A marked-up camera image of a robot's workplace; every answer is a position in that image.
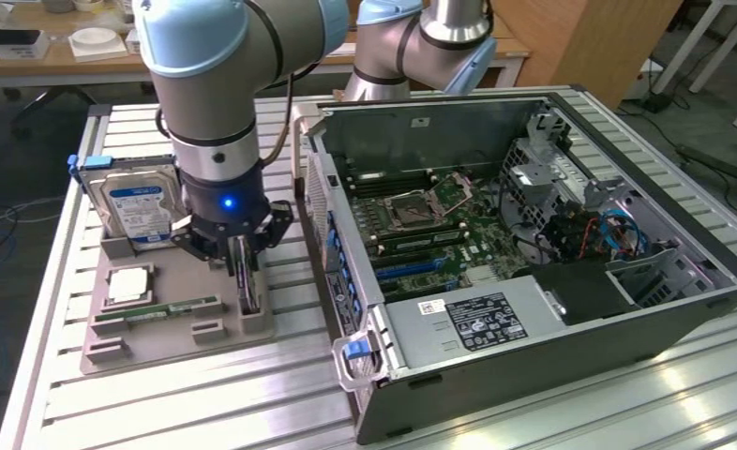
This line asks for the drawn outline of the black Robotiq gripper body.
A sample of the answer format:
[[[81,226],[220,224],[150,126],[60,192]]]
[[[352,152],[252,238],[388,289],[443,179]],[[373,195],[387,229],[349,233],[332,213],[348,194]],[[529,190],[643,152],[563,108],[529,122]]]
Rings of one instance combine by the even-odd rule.
[[[180,172],[190,211],[190,227],[213,243],[221,238],[244,235],[252,252],[265,244],[256,228],[266,218],[270,207],[264,191],[262,165],[254,164],[238,177],[209,181]]]

